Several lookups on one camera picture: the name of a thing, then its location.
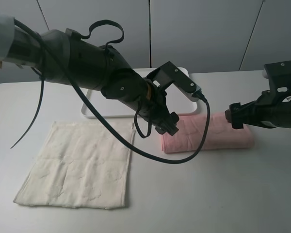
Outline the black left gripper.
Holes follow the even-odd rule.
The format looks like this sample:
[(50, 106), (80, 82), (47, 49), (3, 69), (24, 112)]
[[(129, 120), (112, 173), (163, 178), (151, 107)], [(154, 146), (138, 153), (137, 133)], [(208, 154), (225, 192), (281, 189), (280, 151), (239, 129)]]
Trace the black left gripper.
[(156, 97), (156, 99), (154, 100), (148, 100), (146, 96), (142, 96), (141, 94), (135, 96), (135, 101), (137, 103), (135, 127), (139, 135), (144, 134), (138, 125), (138, 116), (147, 122), (146, 135), (151, 135), (152, 126), (154, 126), (156, 131), (161, 135), (165, 133), (174, 135), (178, 132), (177, 122), (179, 121), (179, 116), (175, 112), (169, 112), (166, 105), (166, 96), (166, 92), (155, 93), (154, 97)]

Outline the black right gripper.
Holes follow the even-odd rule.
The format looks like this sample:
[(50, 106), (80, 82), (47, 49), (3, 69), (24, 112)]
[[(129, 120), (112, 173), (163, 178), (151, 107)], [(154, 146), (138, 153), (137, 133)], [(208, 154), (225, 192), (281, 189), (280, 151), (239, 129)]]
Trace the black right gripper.
[(241, 105), (233, 103), (225, 111), (225, 118), (233, 129), (243, 129), (244, 125), (266, 129), (280, 127), (270, 120), (271, 111), (281, 102), (281, 94), (277, 91), (262, 91), (255, 101)]

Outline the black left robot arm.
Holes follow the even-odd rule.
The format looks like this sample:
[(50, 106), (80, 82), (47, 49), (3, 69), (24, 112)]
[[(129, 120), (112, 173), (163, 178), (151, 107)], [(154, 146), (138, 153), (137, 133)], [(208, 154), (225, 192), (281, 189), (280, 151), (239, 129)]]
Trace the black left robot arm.
[(111, 43), (97, 47), (69, 29), (38, 34), (0, 13), (0, 61), (35, 68), (50, 83), (99, 91), (134, 110), (160, 134), (178, 131), (179, 117), (168, 111), (166, 93), (135, 72)]

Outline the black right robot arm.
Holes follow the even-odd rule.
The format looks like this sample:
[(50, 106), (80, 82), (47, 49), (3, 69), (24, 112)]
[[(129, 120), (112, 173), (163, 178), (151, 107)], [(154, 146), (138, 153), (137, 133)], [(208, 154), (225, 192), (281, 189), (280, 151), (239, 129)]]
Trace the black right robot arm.
[(271, 96), (270, 91), (263, 91), (255, 101), (244, 105), (239, 102), (231, 104), (225, 117), (236, 130), (245, 125), (291, 129), (291, 95), (277, 93)]

